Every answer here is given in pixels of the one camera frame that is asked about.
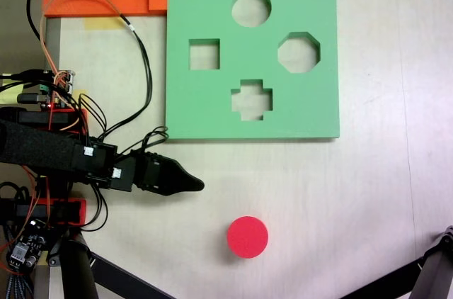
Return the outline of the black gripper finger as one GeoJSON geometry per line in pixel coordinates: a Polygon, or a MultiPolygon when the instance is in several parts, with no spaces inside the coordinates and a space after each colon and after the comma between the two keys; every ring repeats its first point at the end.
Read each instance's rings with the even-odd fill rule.
{"type": "Polygon", "coordinates": [[[205,183],[189,174],[176,160],[161,158],[161,195],[202,191],[205,183]]]}

